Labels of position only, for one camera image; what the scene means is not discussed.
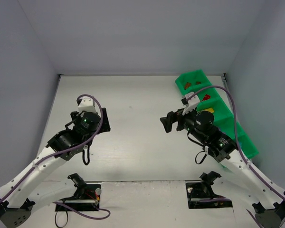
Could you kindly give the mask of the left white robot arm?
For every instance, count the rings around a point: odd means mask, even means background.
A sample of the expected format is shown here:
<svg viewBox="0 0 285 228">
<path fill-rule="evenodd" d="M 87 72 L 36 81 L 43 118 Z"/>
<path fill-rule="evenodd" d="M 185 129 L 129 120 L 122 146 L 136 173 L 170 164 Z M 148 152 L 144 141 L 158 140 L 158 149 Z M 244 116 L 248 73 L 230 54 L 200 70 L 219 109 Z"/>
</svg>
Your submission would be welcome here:
<svg viewBox="0 0 285 228">
<path fill-rule="evenodd" d="M 72 112 L 72 129 L 54 135 L 39 156 L 9 183 L 0 187 L 0 221 L 7 228 L 17 228 L 38 209 L 64 198 L 81 198 L 88 189 L 77 173 L 57 184 L 41 188 L 41 182 L 76 154 L 89 150 L 92 135 L 110 131 L 107 111 Z"/>
</svg>

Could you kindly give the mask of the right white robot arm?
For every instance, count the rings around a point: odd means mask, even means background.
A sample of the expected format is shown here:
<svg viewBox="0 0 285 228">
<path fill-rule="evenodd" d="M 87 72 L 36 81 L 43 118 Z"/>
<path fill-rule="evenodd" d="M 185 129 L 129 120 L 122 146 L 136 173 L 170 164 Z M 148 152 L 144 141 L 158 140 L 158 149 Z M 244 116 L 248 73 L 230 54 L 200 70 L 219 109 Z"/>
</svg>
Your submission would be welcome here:
<svg viewBox="0 0 285 228">
<path fill-rule="evenodd" d="M 217 163 L 226 167 L 245 185 L 243 201 L 254 210 L 253 218 L 262 228 L 280 228 L 285 223 L 285 189 L 276 185 L 241 151 L 235 140 L 214 125 L 214 115 L 208 111 L 179 109 L 161 117 L 167 133 L 177 124 L 177 131 L 186 130 L 193 142 Z"/>
</svg>

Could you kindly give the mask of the yellow lego plate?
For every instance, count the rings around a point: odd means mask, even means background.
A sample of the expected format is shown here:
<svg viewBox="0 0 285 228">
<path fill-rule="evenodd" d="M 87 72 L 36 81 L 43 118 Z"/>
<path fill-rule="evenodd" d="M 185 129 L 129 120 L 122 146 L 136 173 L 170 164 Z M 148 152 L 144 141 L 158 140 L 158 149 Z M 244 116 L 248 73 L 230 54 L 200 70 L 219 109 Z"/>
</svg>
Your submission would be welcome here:
<svg viewBox="0 0 285 228">
<path fill-rule="evenodd" d="M 205 109 L 205 111 L 210 112 L 210 113 L 214 113 L 214 109 L 213 108 Z"/>
</svg>

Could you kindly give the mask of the red lego brick single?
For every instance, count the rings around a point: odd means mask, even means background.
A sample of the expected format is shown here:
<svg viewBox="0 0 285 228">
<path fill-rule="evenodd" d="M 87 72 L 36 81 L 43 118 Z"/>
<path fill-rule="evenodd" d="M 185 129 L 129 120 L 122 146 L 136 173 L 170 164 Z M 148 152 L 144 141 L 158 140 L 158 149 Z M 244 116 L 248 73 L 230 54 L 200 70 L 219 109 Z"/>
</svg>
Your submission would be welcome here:
<svg viewBox="0 0 285 228">
<path fill-rule="evenodd" d="M 206 95 L 203 97 L 202 101 L 209 100 L 210 98 L 211 98 L 211 96 L 208 95 L 208 94 L 206 94 Z"/>
</svg>

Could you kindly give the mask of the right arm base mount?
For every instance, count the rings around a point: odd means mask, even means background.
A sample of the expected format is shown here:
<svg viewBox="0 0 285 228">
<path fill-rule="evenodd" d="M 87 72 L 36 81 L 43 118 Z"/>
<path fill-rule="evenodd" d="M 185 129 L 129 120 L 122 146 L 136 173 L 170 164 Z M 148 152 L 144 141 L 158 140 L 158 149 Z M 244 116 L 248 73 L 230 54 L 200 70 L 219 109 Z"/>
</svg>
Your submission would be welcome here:
<svg viewBox="0 0 285 228">
<path fill-rule="evenodd" d="M 233 208 L 231 200 L 215 194 L 211 187 L 200 181 L 186 182 L 185 186 L 189 209 Z"/>
</svg>

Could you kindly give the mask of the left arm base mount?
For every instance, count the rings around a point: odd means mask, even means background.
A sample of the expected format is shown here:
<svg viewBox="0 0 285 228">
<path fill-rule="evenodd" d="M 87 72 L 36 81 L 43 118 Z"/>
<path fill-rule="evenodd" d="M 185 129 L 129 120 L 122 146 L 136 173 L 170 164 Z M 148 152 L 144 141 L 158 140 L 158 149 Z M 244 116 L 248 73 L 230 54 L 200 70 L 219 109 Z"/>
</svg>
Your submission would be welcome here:
<svg viewBox="0 0 285 228">
<path fill-rule="evenodd" d="M 102 191 L 100 182 L 88 182 L 87 190 L 79 197 L 69 197 L 58 200 L 58 203 L 63 203 L 70 208 L 79 212 L 98 211 L 100 207 L 100 195 Z"/>
</svg>

